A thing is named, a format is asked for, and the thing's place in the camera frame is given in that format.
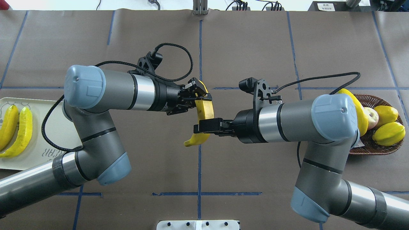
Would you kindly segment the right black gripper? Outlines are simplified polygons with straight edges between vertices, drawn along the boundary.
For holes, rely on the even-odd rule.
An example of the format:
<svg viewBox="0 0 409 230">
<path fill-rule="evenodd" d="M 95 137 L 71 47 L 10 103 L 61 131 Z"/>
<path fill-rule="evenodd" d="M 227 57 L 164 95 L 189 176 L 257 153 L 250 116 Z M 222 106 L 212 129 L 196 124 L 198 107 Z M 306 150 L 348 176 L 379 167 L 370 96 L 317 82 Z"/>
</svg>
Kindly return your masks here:
<svg viewBox="0 0 409 230">
<path fill-rule="evenodd" d="M 265 143 L 262 137 L 254 109 L 242 110 L 234 120 L 212 118 L 200 120 L 193 126 L 194 134 L 234 134 L 242 143 Z"/>
</svg>

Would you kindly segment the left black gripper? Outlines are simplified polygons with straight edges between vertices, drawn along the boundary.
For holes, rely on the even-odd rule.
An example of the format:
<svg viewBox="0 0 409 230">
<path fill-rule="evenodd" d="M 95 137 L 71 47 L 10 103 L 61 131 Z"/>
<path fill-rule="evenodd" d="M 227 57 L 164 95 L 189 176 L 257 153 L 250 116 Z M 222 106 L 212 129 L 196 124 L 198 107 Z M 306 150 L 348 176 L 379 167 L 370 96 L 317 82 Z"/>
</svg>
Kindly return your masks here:
<svg viewBox="0 0 409 230">
<path fill-rule="evenodd" d="M 158 98 L 155 99 L 155 111 L 166 112 L 168 116 L 193 109 L 191 102 L 181 101 L 183 96 L 186 101 L 213 100 L 205 85 L 196 77 L 191 78 L 186 85 L 164 80 L 157 80 L 157 83 Z"/>
</svg>

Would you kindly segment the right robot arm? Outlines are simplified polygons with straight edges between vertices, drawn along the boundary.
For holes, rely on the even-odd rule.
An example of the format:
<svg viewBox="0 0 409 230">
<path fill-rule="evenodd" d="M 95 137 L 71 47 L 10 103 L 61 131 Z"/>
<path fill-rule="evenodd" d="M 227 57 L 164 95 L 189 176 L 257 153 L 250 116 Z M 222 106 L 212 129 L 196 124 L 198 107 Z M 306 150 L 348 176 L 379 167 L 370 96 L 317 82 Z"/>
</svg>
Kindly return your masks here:
<svg viewBox="0 0 409 230">
<path fill-rule="evenodd" d="M 334 215 L 367 228 L 407 230 L 407 200 L 342 178 L 360 136 L 352 99 L 345 94 L 293 103 L 279 99 L 255 93 L 253 109 L 240 111 L 234 120 L 201 120 L 194 133 L 237 137 L 243 143 L 307 141 L 291 198 L 298 215 L 316 223 Z"/>
</svg>

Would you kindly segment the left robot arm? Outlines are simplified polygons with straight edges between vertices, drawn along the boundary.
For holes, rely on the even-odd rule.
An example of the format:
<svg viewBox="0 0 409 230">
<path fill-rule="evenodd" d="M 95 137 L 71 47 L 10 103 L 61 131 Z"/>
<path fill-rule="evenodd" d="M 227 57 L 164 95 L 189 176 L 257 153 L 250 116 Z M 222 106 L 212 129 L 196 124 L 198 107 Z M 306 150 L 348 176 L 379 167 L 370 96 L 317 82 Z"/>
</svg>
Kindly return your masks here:
<svg viewBox="0 0 409 230">
<path fill-rule="evenodd" d="M 82 143 L 54 160 L 1 180 L 1 217 L 97 179 L 119 181 L 130 161 L 109 110 L 187 112 L 211 101 L 205 85 L 192 78 L 186 85 L 162 80 L 146 70 L 127 73 L 73 65 L 66 73 L 62 111 L 73 122 Z"/>
</svg>

